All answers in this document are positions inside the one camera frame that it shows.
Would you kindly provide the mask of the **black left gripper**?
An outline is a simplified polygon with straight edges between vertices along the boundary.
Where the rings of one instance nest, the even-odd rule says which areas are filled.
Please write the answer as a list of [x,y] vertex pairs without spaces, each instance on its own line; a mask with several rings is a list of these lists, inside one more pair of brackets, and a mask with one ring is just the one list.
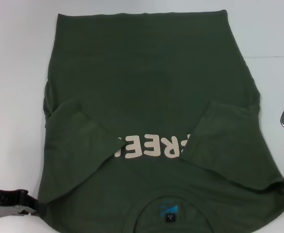
[[24,212],[32,216],[38,215],[38,200],[28,195],[27,190],[0,190],[0,206],[23,205]]

